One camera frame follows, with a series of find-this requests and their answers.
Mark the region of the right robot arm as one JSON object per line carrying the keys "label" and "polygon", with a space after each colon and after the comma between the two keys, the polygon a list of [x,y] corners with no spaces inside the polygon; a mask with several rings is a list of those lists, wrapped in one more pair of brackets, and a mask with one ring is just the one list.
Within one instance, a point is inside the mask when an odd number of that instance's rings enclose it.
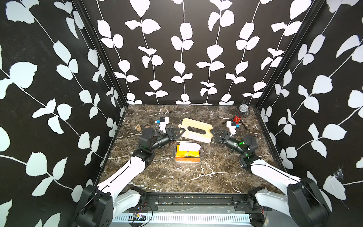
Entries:
{"label": "right robot arm", "polygon": [[288,174],[257,156],[258,144],[252,135],[247,134],[238,141],[224,130],[212,129],[210,132],[215,142],[240,155],[239,163],[243,169],[282,192],[277,194],[261,187],[250,190],[246,201],[249,209],[264,211],[264,208],[271,208],[291,217],[300,227],[321,227],[328,221],[331,210],[312,179]]}

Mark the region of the orange tissue paper pack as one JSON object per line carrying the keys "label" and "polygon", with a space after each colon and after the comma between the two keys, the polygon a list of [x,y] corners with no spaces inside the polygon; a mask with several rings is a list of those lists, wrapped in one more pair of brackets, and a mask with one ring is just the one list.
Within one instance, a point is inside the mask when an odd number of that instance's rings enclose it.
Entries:
{"label": "orange tissue paper pack", "polygon": [[200,160],[201,160],[200,150],[195,152],[180,151],[179,144],[177,144],[175,152],[175,161],[177,163],[199,163]]}

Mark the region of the bamboo tissue box lid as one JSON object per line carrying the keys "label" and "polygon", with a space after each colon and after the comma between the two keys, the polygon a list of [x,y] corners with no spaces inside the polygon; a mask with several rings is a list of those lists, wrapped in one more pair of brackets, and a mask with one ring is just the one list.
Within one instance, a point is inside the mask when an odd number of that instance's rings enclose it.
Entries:
{"label": "bamboo tissue box lid", "polygon": [[185,129],[182,137],[203,143],[210,143],[212,141],[211,124],[203,123],[189,118],[184,118],[182,123],[178,125],[179,128]]}

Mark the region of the white tissue sheet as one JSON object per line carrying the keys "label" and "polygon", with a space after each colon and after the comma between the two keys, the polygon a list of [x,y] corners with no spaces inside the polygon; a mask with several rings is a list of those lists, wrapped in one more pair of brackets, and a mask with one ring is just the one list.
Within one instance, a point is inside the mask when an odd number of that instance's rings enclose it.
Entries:
{"label": "white tissue sheet", "polygon": [[201,148],[201,145],[199,145],[198,143],[194,143],[194,142],[181,142],[179,144],[180,151],[195,152],[195,151],[199,151],[200,148]]}

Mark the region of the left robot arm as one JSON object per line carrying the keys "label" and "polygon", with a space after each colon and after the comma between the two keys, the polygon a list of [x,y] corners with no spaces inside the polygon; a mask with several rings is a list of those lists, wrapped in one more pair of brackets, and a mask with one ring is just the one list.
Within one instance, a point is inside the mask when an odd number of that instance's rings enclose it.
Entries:
{"label": "left robot arm", "polygon": [[143,190],[133,187],[123,193],[123,189],[152,163],[156,149],[176,142],[185,131],[184,128],[167,128],[161,134],[153,128],[144,129],[129,161],[108,179],[82,191],[72,226],[107,227],[114,216],[137,206]]}

